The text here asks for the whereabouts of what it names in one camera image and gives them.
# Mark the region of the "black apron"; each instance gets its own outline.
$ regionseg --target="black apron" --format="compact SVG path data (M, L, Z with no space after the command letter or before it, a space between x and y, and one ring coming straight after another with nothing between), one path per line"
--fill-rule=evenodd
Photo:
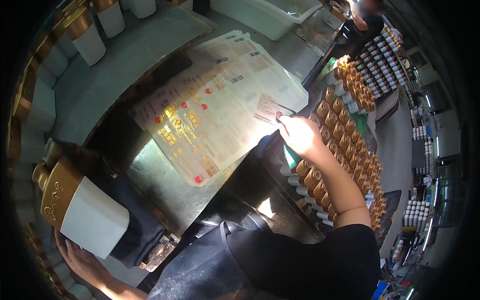
M279 299L259 291L235 260L227 235L240 230L246 229L223 221L187 246L165 267L147 299Z

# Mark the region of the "white bin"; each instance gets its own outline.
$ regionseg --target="white bin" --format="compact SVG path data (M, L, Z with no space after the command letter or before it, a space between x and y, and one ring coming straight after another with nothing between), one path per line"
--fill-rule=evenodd
M321 7L318 0L210 0L214 11L244 23L273 41Z

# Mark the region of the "hand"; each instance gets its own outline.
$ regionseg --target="hand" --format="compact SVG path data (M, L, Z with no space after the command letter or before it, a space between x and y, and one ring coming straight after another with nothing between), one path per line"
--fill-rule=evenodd
M289 117L277 113L278 129L285 143L299 156L312 162L326 150L317 124L304 117Z
M55 230L55 240L57 241L57 247L63 259L65 259L70 269L86 282L102 290L112 279L110 272L93 254L85 249L80 249L80 247L71 240L65 240L67 244L65 246L61 238L61 233L58 230Z

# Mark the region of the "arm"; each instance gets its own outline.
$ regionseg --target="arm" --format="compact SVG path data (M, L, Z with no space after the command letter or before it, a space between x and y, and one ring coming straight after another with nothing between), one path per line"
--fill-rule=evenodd
M352 7L353 5L353 0L347 0L347 3ZM352 18L353 18L353 23L355 26L358 28L360 31L367 31L368 30L368 25L367 23L360 17L359 15L356 15L352 13Z
M113 300L144 300L148 294L113 277L90 252L70 240L63 243L61 233L55 231L57 247L68 264L83 280L101 290Z
M280 134L298 155L312 162L322 174L328 196L337 214L335 227L370 225L370 213L355 182L325 147L317 125L305 118L281 115Z

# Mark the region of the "shelf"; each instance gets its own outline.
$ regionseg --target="shelf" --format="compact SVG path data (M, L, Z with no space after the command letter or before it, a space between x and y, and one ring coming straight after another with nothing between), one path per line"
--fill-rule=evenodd
M118 36L102 36L107 53L89 67L80 54L54 86L57 118L49 133L82 145L102 116L127 89L193 41L212 32L216 24L170 2L157 2L157 11L137 19L123 11L126 28Z

